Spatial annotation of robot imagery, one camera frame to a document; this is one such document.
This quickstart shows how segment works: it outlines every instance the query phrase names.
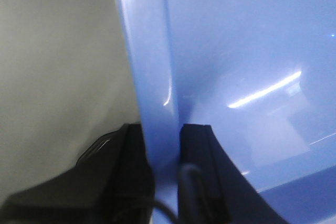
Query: gray wall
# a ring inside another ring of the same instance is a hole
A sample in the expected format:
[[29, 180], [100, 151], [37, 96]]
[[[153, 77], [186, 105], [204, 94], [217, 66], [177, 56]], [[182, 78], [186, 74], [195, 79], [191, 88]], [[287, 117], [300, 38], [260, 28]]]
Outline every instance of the gray wall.
[[137, 120], [114, 0], [0, 0], [0, 202]]

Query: glossy blue surface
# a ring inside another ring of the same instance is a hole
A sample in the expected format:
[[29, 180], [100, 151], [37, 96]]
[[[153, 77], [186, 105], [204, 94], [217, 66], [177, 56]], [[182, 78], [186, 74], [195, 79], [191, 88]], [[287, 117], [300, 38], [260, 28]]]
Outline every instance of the glossy blue surface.
[[210, 124], [286, 220], [332, 218], [334, 170], [300, 178], [336, 165], [336, 0], [121, 3], [152, 166], [178, 152], [178, 125]]

